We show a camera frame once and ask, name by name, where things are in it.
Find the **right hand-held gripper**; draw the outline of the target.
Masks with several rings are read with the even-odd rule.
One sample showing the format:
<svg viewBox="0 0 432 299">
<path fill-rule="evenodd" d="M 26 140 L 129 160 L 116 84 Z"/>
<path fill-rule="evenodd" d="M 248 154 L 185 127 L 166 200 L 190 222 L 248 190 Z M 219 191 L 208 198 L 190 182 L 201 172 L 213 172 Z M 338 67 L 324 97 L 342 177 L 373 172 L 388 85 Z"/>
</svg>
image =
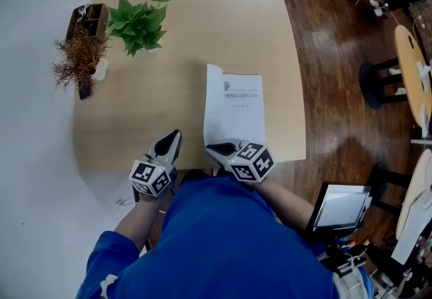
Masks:
<svg viewBox="0 0 432 299">
<path fill-rule="evenodd" d="M 206 146 L 210 158 L 232 173 L 239 182 L 262 182 L 275 167 L 275 159 L 265 143 L 228 138 Z"/>
</svg>

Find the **yellow and grey book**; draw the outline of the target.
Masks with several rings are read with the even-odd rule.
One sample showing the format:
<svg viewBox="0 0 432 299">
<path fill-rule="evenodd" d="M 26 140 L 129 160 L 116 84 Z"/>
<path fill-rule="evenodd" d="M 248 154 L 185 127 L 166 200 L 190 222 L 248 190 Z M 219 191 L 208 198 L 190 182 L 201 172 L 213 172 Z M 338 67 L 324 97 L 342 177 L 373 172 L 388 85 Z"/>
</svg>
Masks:
<svg viewBox="0 0 432 299">
<path fill-rule="evenodd" d="M 228 138 L 265 141 L 260 75 L 225 74 L 220 67 L 207 66 L 203 138 L 206 145 Z"/>
</svg>

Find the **white fabric pouch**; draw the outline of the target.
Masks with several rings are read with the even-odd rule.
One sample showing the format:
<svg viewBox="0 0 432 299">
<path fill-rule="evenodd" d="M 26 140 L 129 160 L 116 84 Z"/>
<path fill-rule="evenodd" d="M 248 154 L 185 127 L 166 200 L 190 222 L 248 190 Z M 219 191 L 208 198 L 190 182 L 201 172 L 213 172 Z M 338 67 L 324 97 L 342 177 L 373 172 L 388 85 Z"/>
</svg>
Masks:
<svg viewBox="0 0 432 299">
<path fill-rule="evenodd" d="M 369 299 L 362 275 L 358 269 L 343 277 L 333 273 L 333 282 L 339 299 Z"/>
</svg>

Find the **person's left forearm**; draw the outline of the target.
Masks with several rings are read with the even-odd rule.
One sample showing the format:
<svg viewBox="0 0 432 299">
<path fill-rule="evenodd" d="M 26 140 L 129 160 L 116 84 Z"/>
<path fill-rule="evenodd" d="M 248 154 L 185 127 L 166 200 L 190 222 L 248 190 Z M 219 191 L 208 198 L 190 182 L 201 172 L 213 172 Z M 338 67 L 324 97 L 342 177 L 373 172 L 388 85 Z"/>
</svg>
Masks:
<svg viewBox="0 0 432 299">
<path fill-rule="evenodd" d="M 134 208 L 117 224 L 114 232 L 131 240 L 138 253 L 144 249 L 164 197 L 140 196 Z"/>
</svg>

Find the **white wall socket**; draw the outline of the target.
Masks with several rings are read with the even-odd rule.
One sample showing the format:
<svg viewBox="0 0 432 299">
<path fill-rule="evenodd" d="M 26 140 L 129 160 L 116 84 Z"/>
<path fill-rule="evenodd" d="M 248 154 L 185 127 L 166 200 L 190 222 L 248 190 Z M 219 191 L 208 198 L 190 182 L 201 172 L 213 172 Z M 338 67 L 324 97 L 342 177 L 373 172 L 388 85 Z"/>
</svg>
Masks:
<svg viewBox="0 0 432 299">
<path fill-rule="evenodd" d="M 134 204 L 133 200 L 119 199 L 115 203 L 115 210 L 118 214 L 120 214 L 120 212 L 123 211 L 124 209 L 126 209 L 126 207 L 128 207 L 129 205 L 133 205 L 133 204 Z"/>
</svg>

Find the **pale wooden table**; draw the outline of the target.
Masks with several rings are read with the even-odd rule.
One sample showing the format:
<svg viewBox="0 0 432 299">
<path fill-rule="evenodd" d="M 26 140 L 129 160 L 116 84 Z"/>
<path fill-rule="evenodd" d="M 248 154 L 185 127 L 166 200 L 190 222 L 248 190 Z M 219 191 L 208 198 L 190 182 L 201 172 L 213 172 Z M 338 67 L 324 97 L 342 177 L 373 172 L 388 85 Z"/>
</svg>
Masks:
<svg viewBox="0 0 432 299">
<path fill-rule="evenodd" d="M 424 192 L 432 187 L 432 151 L 426 149 L 422 152 L 412 174 L 402 209 L 396 227 L 396 239 L 399 240 L 408 218 L 411 204 Z"/>
</svg>

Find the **brown dried potted plant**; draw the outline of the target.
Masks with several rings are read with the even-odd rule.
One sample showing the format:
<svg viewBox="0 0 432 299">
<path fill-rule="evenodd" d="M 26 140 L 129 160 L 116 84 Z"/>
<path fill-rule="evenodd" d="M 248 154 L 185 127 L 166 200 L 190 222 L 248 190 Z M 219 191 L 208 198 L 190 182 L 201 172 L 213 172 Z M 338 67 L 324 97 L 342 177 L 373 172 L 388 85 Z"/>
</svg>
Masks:
<svg viewBox="0 0 432 299">
<path fill-rule="evenodd" d="M 92 91 L 97 64 L 106 56 L 109 45 L 106 40 L 92 39 L 83 26 L 77 25 L 70 40 L 54 40 L 61 54 L 61 61 L 53 64 L 52 72 L 57 88 L 74 85 L 77 92 Z"/>
</svg>

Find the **black monitor mount rig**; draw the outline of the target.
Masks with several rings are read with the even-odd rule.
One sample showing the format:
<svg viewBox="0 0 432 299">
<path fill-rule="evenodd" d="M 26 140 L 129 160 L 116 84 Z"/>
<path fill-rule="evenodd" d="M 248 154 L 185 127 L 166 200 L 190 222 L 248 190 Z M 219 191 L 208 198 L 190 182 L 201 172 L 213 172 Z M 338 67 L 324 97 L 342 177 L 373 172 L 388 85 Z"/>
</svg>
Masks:
<svg viewBox="0 0 432 299">
<path fill-rule="evenodd" d="M 339 277 L 347 276 L 366 263 L 367 247 L 354 240 L 337 239 L 325 245 L 325 252 L 317 260 Z"/>
</svg>

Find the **brown patterned rug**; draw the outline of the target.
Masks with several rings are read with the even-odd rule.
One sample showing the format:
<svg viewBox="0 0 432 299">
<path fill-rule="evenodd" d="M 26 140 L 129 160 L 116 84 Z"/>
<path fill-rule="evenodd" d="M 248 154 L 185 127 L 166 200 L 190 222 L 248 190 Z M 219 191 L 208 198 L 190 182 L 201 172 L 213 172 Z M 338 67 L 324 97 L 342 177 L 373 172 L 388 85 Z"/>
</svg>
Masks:
<svg viewBox="0 0 432 299">
<path fill-rule="evenodd" d="M 408 10 L 416 41 L 427 62 L 432 61 L 432 0 L 419 1 Z"/>
</svg>

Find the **white box device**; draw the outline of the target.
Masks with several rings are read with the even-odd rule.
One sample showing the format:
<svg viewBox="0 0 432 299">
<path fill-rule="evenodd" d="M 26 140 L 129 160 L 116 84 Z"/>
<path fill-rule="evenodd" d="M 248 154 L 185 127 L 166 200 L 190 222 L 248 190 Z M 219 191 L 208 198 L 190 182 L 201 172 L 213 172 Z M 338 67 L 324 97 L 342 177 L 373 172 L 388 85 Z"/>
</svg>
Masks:
<svg viewBox="0 0 432 299">
<path fill-rule="evenodd" d="M 404 265 L 415 247 L 419 236 L 432 219 L 432 191 L 423 192 L 411 205 L 402 234 L 391 257 Z"/>
</svg>

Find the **light wooden table white legs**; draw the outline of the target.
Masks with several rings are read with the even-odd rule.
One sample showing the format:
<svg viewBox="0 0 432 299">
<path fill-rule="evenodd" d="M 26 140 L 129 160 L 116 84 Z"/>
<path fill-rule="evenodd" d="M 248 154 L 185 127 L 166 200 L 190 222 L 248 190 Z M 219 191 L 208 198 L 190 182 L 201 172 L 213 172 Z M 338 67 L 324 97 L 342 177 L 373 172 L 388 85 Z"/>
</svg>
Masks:
<svg viewBox="0 0 432 299">
<path fill-rule="evenodd" d="M 126 173 L 156 137 L 174 129 L 182 133 L 177 168 L 206 167 L 209 64 L 229 74 L 260 75 L 273 156 L 278 162 L 305 158 L 302 81 L 284 0 L 171 0 L 163 29 L 161 48 L 153 53 L 130 57 L 121 39 L 109 41 L 107 77 L 74 104 L 80 170 Z"/>
</svg>

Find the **person's blue shirt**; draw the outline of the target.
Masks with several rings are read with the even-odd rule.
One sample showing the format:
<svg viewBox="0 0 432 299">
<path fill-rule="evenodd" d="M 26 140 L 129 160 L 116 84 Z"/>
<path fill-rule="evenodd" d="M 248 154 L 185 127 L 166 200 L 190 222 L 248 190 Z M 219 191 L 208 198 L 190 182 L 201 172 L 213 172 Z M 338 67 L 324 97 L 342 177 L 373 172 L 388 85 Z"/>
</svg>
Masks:
<svg viewBox="0 0 432 299">
<path fill-rule="evenodd" d="M 252 187 L 188 174 L 160 238 L 138 253 L 114 230 L 91 252 L 76 299 L 339 299 L 333 272 Z M 361 267 L 369 299 L 373 283 Z"/>
</svg>

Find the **oval wooden table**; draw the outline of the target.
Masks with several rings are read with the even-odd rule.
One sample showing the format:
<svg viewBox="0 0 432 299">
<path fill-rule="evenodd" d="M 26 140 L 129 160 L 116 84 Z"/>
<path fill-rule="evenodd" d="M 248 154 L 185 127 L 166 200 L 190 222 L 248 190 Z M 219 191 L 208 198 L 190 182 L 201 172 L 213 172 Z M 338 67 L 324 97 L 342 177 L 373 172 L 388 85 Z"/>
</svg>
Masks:
<svg viewBox="0 0 432 299">
<path fill-rule="evenodd" d="M 405 26 L 396 26 L 394 41 L 410 109 L 415 122 L 421 126 L 422 107 L 425 107 L 428 121 L 432 116 L 432 87 L 429 75 L 424 74 L 427 63 L 414 35 Z"/>
</svg>

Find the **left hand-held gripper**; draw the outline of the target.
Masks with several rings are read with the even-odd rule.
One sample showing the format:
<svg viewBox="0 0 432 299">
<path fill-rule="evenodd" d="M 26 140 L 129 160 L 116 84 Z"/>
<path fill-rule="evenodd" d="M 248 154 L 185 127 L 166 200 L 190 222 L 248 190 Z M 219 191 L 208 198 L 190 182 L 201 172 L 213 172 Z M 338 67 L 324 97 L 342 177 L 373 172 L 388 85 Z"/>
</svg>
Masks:
<svg viewBox="0 0 432 299">
<path fill-rule="evenodd" d="M 128 178 L 138 193 L 158 197 L 170 185 L 181 143 L 179 130 L 166 132 L 153 141 L 147 154 L 135 160 Z"/>
</svg>

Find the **brown wooden organizer box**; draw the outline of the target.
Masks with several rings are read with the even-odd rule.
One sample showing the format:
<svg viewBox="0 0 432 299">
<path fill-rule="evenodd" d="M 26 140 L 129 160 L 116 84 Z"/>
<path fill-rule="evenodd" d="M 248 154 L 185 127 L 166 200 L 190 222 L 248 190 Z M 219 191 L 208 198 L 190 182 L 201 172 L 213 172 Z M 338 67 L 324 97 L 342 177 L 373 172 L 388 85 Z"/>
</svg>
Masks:
<svg viewBox="0 0 432 299">
<path fill-rule="evenodd" d="M 74 38 L 77 28 L 87 31 L 88 37 L 94 42 L 102 43 L 106 39 L 108 7 L 103 3 L 85 4 L 73 10 L 67 27 L 65 41 Z"/>
</svg>

